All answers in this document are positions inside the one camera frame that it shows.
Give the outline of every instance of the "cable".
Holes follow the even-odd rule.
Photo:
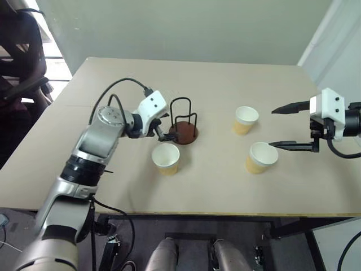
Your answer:
[[[355,236],[353,236],[353,238],[348,242],[348,244],[346,245],[344,251],[341,254],[341,257],[338,261],[338,265],[337,265],[337,271],[341,271],[341,267],[342,267],[342,263],[344,261],[344,258],[348,252],[348,250],[350,249],[350,247],[352,246],[352,244],[361,236],[361,231],[356,234]]]
[[[119,100],[119,97],[118,97],[116,94],[112,94],[112,95],[109,97],[108,106],[111,105],[113,98],[114,98],[114,99],[117,101],[117,103],[118,103],[120,112],[121,112],[121,114],[122,114],[123,122],[124,122],[125,125],[126,125],[127,123],[126,123],[126,119],[125,119],[124,109],[123,109],[122,103],[121,103],[120,100]]]
[[[3,241],[0,241],[0,243],[2,243],[2,246],[5,244],[5,245],[7,245],[7,246],[9,246],[9,247],[11,247],[11,248],[13,248],[13,249],[15,249],[15,250],[19,251],[19,252],[22,252],[22,250],[20,250],[20,249],[18,249],[18,248],[16,248],[16,247],[14,247],[14,246],[12,246],[12,245],[10,245],[9,243],[5,243],[5,242],[3,242]]]
[[[0,246],[0,249],[4,246],[4,244],[6,243],[6,229],[5,226],[2,226],[2,230],[4,231],[4,240],[1,242],[2,245]]]
[[[3,231],[4,231],[4,240],[3,240],[3,241],[0,241],[0,243],[1,243],[0,249],[1,249],[4,245],[7,245],[7,246],[9,246],[9,247],[11,247],[11,248],[19,251],[19,252],[22,252],[22,250],[14,247],[14,246],[12,246],[12,245],[10,245],[9,243],[6,243],[6,229],[5,229],[5,226],[2,226],[2,229],[3,229]]]
[[[338,150],[336,150],[336,148],[333,145],[332,139],[328,139],[327,140],[327,145],[329,147],[329,149],[336,154],[337,156],[341,157],[341,158],[345,158],[345,159],[353,159],[353,158],[359,158],[361,157],[361,152],[357,153],[357,154],[343,154],[341,152],[339,152]]]
[[[103,93],[100,95],[100,97],[98,98],[98,100],[96,101],[94,107],[93,107],[93,110],[91,111],[91,114],[90,114],[90,118],[89,118],[89,125],[91,124],[91,122],[93,121],[93,116],[94,116],[94,113],[95,113],[95,110],[96,108],[98,107],[100,101],[103,99],[103,97],[106,95],[106,93],[112,88],[114,87],[117,83],[120,83],[120,82],[123,82],[123,81],[132,81],[136,84],[138,84],[139,86],[141,86],[143,89],[144,89],[144,92],[148,89],[146,86],[144,86],[141,82],[137,81],[136,79],[133,79],[133,78],[123,78],[123,79],[119,79],[113,83],[111,83],[106,89],[105,91],[103,91]]]
[[[134,247],[134,241],[135,241],[135,229],[134,229],[134,223],[133,223],[133,220],[128,216],[128,214],[120,209],[117,209],[117,208],[114,208],[114,207],[110,207],[110,206],[107,206],[105,205],[104,203],[101,203],[99,201],[97,201],[95,199],[95,197],[93,197],[93,200],[94,202],[99,205],[99,206],[102,206],[104,208],[107,208],[109,210],[113,210],[113,211],[116,211],[118,213],[121,213],[122,215],[125,216],[126,219],[128,219],[129,223],[130,223],[130,226],[131,226],[131,245],[130,245],[130,248],[129,248],[129,251],[128,253],[126,254],[126,256],[124,257],[124,259],[122,260],[122,262],[120,264],[118,264],[115,268],[112,269],[112,271],[117,271],[119,270],[126,262],[126,259],[129,257],[129,255],[131,254],[131,252],[133,251],[133,247]]]
[[[91,270],[96,271],[96,246],[95,246],[95,207],[94,200],[90,201],[90,238],[91,238]]]

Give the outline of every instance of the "beige table surface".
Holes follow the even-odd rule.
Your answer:
[[[85,61],[0,171],[1,207],[41,206],[87,125],[91,106],[123,77],[160,90],[168,103],[179,96],[191,98],[200,134],[194,143],[179,146],[180,169],[171,177],[160,175],[152,164],[156,138],[120,139],[107,167],[114,173],[103,175],[96,194],[105,204],[136,213],[360,215],[361,159],[339,158],[323,141],[318,154],[279,150],[277,165],[263,174],[250,174],[244,167],[253,142],[310,141],[308,112],[270,114],[316,94],[301,67],[103,58]],[[141,88],[131,82],[120,83],[113,92],[131,111],[143,99]],[[235,109],[242,105],[260,113],[246,136],[231,129]],[[169,120],[162,127],[168,128]],[[337,147],[359,151],[351,138]]]

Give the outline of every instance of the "gray floor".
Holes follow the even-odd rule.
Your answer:
[[[31,228],[34,218],[26,213],[10,209],[1,209],[10,219],[6,226],[7,242],[23,250],[33,239]],[[122,251],[126,251],[130,242],[130,227],[127,221],[112,220],[118,226],[117,234],[121,239]],[[254,261],[254,247],[261,244],[261,236],[268,223],[255,222],[214,222],[214,221],[170,221],[170,220],[140,220],[135,221],[135,247],[131,259],[136,262],[138,270],[144,270],[145,265],[165,233],[201,233],[216,235],[232,242],[245,256],[255,271],[263,270]],[[97,264],[103,253],[106,237],[96,237]],[[207,271],[208,256],[206,241],[177,241],[179,245],[179,263],[177,271]],[[270,242],[273,260],[277,271],[309,270],[314,271],[306,239],[303,235],[272,240]],[[78,244],[79,270],[91,270],[90,238],[87,237]],[[11,270],[20,252],[4,246],[0,250],[1,270]]]

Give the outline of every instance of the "silver robot leg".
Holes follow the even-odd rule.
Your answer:
[[[153,251],[145,271],[175,271],[177,247],[172,238],[162,240]]]
[[[242,253],[235,246],[223,239],[214,243],[220,271],[252,271]]]

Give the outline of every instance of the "paper cup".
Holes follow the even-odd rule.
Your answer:
[[[278,160],[277,149],[266,142],[252,144],[246,159],[246,168],[250,173],[261,173]]]
[[[236,110],[236,120],[233,130],[238,135],[247,134],[258,118],[259,114],[256,109],[249,106],[241,106]]]
[[[177,172],[179,156],[179,149],[169,143],[156,146],[152,152],[152,160],[163,175],[173,175]]]

